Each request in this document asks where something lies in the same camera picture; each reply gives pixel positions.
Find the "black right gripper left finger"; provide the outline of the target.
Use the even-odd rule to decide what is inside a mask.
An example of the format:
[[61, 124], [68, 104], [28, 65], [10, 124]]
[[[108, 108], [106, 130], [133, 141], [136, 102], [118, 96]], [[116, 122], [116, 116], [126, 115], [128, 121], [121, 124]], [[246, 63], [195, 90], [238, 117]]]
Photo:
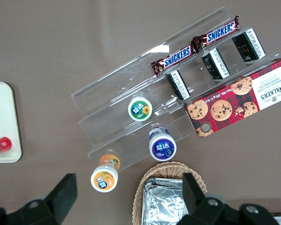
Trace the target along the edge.
[[60, 225], [77, 196], [76, 174], [68, 173], [44, 199], [30, 201], [11, 214], [0, 207], [0, 225]]

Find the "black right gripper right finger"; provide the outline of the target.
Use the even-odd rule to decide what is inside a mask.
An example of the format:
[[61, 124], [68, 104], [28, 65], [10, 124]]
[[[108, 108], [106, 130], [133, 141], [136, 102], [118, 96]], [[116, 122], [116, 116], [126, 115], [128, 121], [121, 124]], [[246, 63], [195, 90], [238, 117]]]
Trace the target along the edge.
[[183, 174], [183, 199], [188, 209], [179, 225], [277, 225], [264, 207], [243, 204], [235, 210], [215, 197], [206, 197], [191, 173]]

